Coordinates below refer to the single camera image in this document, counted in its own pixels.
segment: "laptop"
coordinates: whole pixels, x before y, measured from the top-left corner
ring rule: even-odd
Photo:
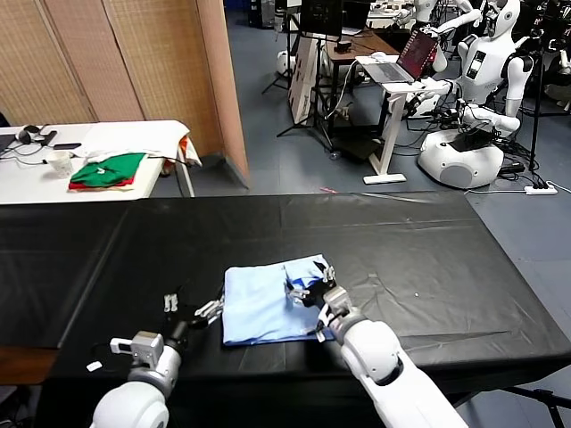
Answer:
[[[346,36],[359,34],[367,25],[370,3],[343,2],[343,30]]]
[[[13,143],[15,137],[14,134],[0,135],[0,155]]]
[[[412,83],[420,78],[435,50],[436,40],[415,29],[396,62],[362,65],[376,83]]]

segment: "gray floor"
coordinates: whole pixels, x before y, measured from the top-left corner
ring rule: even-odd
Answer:
[[[228,33],[252,187],[248,190],[240,186],[223,161],[208,159],[205,168],[193,171],[197,195],[320,193],[321,187],[338,192],[441,188],[418,169],[414,157],[395,156],[391,163],[391,171],[404,173],[406,183],[365,186],[362,177],[372,172],[368,164],[331,161],[316,140],[302,130],[276,138],[277,132],[291,124],[286,91],[272,87],[261,95],[261,90],[274,78],[276,54],[284,48],[285,36],[276,42],[273,31],[246,27],[242,14],[228,15]],[[352,117],[357,122],[374,123],[380,108],[378,89],[357,88],[354,95],[343,99],[343,104],[354,102]],[[527,118],[518,135],[522,144],[529,144],[531,128],[532,120]],[[571,187],[569,131],[568,118],[541,119],[537,151],[542,176],[567,188]],[[415,136],[405,130],[400,143],[413,141]],[[522,186],[498,180],[491,189],[521,190]],[[153,196],[179,196],[174,178],[160,180]],[[571,194],[469,194],[468,199],[561,329],[571,337]],[[530,386],[571,398],[571,369]],[[479,394],[459,411],[473,428],[552,426],[543,405],[501,391]],[[571,412],[564,410],[562,414],[571,427]]]

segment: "blue cloth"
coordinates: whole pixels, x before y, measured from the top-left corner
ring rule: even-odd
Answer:
[[[286,279],[295,288],[307,288],[323,274],[323,256],[311,256],[258,267],[231,267],[224,279],[222,323],[226,345],[315,339],[308,332],[318,323],[319,309],[294,304],[286,295]],[[332,339],[331,332],[324,332]]]

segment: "power strip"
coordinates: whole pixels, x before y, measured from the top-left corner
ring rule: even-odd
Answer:
[[[547,189],[534,189],[532,185],[524,187],[525,194],[557,194],[557,189],[549,185]]]

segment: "red cloth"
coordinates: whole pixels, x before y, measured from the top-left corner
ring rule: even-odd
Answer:
[[[115,185],[112,186],[113,187],[123,187],[124,185],[132,185],[133,182],[135,181],[135,176],[128,178],[127,180],[123,180]],[[81,183],[72,183],[70,182],[68,184],[68,190],[104,190],[104,189],[108,189],[109,187],[89,187],[88,185],[84,185]]]

